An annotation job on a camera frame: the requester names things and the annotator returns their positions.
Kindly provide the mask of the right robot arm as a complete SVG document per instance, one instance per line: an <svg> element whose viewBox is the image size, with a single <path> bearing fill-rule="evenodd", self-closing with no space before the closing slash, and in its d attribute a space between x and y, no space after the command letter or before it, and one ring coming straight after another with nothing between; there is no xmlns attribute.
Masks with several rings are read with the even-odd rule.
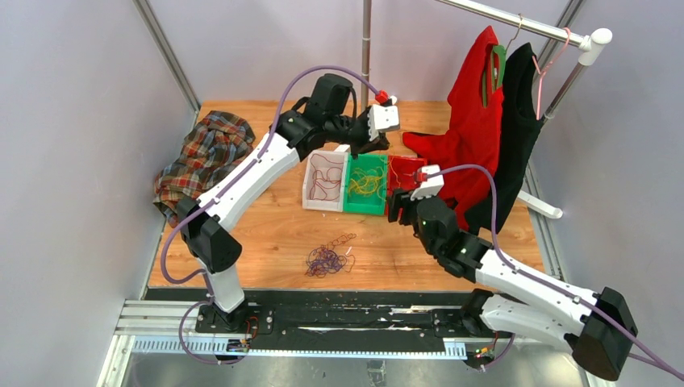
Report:
<svg viewBox="0 0 684 387"><path fill-rule="evenodd" d="M463 231L438 197L414 198L395 189L389 222L411 226L424 250L449 274L476 289L461 309L470 335L503 331L568 352L585 371L617 381L638 330L625 297L605 287L597 293L559 281L498 252L485 239Z"/></svg>

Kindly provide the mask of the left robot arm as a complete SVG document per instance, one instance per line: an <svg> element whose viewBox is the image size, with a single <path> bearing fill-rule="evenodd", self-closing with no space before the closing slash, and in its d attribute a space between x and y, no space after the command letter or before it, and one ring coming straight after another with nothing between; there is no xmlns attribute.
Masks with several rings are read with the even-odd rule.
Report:
<svg viewBox="0 0 684 387"><path fill-rule="evenodd" d="M277 116L256 148L224 179L196 199L177 205L182 240L202 266L208 306L228 333L247 322L236 262L243 247L230 234L244 212L281 175L327 143L347 145L352 156L388 149L399 127L397 98L384 90L360 114L344 111L356 96L352 82L334 73L319 77L311 94Z"/></svg>

